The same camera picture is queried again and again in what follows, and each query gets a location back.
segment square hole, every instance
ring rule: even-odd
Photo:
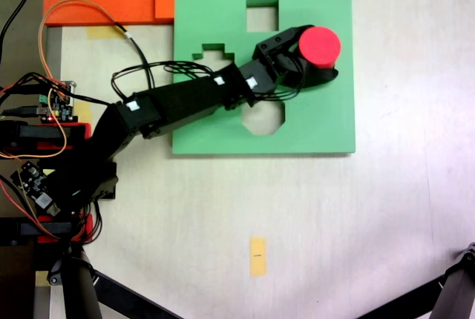
[[[246,1],[247,32],[279,31],[278,0]]]

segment black connector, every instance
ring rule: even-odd
[[[48,113],[48,108],[39,108],[36,105],[21,106],[19,108],[0,111],[1,116],[17,116],[17,117],[37,117],[41,115],[46,115],[47,113]]]

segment floor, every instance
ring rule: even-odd
[[[21,0],[0,0],[0,26],[15,10]],[[30,71],[42,71],[38,58],[36,34],[42,17],[42,0],[28,0],[22,11],[11,24],[3,44],[0,65],[0,85],[9,85]],[[10,100],[6,105],[17,102],[34,104],[34,99],[21,97]],[[0,172],[9,175],[16,165],[1,160]],[[19,216],[19,212],[0,194],[0,217]],[[32,268],[32,247],[0,247],[0,306],[3,318],[33,317],[33,293],[35,272]]]

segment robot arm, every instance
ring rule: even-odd
[[[22,179],[31,183],[30,188],[36,187],[33,199],[38,203],[41,197],[47,203],[43,208],[53,216],[78,211],[104,197],[117,183],[112,159],[136,135],[150,139],[221,107],[232,110],[245,102],[253,106],[273,95],[278,81],[300,90],[333,80],[338,75],[333,67],[318,68],[302,56],[298,46],[292,50],[310,28],[293,27],[259,43],[252,61],[240,68],[231,64],[211,76],[142,91],[109,105],[90,139],[55,158],[61,168],[46,177],[31,164],[23,167]]]

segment yellow sticky note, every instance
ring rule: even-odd
[[[266,267],[266,239],[263,237],[251,237],[249,244],[251,256],[251,277],[264,276]]]
[[[88,39],[124,39],[124,33],[117,26],[87,26]]]
[[[92,123],[92,111],[88,102],[82,100],[74,101],[74,115],[79,119],[79,122]]]

